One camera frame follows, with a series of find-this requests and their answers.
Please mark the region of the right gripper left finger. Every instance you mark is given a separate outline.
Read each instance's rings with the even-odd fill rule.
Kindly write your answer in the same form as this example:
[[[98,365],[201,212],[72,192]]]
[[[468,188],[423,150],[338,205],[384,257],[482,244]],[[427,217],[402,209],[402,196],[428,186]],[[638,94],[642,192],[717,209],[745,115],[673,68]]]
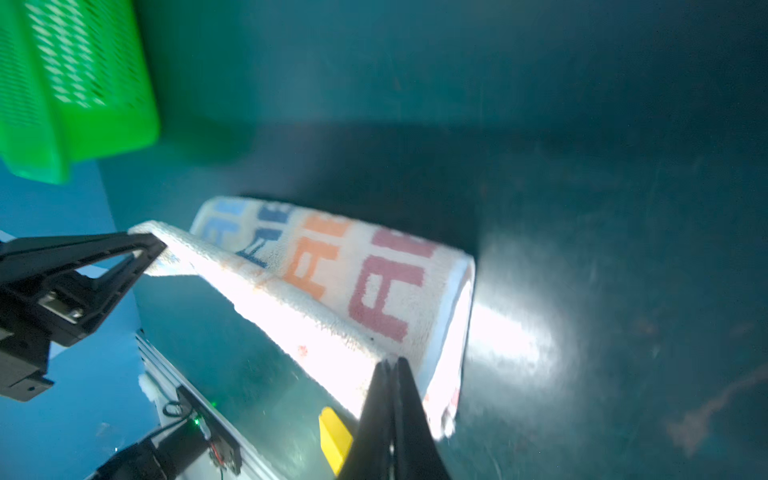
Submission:
[[[376,365],[360,417],[357,434],[338,479],[389,479],[392,469],[392,365]]]

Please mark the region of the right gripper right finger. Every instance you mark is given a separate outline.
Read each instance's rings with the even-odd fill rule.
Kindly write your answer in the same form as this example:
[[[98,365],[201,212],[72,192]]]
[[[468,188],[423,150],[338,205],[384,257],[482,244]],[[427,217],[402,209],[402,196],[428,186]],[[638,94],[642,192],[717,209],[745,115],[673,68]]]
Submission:
[[[449,480],[406,359],[396,361],[393,376],[394,478]]]

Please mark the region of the beige lettered towel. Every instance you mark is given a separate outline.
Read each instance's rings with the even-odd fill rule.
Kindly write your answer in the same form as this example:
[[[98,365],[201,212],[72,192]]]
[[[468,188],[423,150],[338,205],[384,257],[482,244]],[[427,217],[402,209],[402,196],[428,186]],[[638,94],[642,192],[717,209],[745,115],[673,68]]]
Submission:
[[[467,253],[289,203],[215,197],[163,242],[148,274],[219,291],[354,416],[375,365],[405,358],[433,438],[455,430],[475,261]]]

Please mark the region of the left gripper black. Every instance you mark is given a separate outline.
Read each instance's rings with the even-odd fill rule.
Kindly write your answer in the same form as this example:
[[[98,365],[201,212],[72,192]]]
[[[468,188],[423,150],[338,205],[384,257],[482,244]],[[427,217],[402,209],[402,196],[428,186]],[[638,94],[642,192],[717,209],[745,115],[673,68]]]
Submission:
[[[1,395],[50,389],[51,347],[95,333],[167,245],[152,234],[19,238],[1,246]]]

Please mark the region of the green plastic basket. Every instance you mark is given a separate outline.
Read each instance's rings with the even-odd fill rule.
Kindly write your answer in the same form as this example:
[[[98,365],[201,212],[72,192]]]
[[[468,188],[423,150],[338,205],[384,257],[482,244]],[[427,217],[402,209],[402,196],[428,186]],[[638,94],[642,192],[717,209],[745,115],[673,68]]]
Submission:
[[[12,174],[60,185],[73,164],[159,135],[132,2],[2,2],[1,160]]]

